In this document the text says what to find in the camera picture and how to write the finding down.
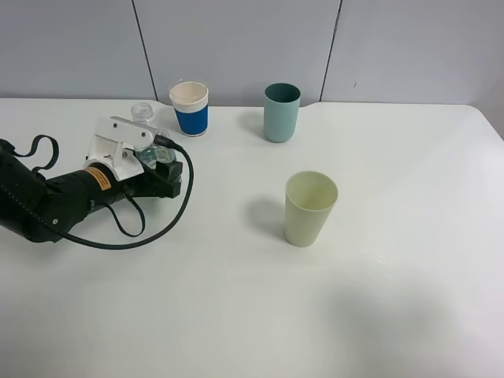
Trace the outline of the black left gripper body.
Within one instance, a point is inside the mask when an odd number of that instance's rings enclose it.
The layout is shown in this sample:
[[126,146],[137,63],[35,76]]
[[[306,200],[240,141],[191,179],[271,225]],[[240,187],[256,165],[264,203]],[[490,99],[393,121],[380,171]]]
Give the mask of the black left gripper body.
[[80,212],[88,215],[127,198],[159,198],[155,169],[142,166],[141,174],[118,181],[104,164],[90,163],[80,171]]

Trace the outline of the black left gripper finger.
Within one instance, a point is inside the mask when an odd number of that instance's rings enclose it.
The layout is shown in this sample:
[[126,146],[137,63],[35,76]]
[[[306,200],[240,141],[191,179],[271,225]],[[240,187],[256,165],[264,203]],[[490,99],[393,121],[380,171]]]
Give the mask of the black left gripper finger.
[[155,169],[157,183],[156,196],[159,198],[176,198],[181,192],[183,163],[171,161],[170,163],[156,163]]

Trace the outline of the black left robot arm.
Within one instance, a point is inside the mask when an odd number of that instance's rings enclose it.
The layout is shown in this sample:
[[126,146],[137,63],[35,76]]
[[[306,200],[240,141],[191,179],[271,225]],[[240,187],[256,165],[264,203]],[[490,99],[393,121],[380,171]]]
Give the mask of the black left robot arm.
[[113,171],[100,162],[86,168],[47,179],[42,172],[54,167],[59,158],[59,145],[51,139],[53,154],[44,166],[27,168],[20,162],[22,154],[6,140],[1,141],[1,226],[33,243],[56,243],[67,239],[82,246],[100,250],[128,250],[161,238],[178,223],[174,219],[158,233],[127,244],[105,244],[71,235],[71,229],[89,214],[111,209],[123,199],[139,209],[137,198],[175,198],[180,195],[183,168],[194,169],[191,159],[147,165],[132,178],[119,181]]

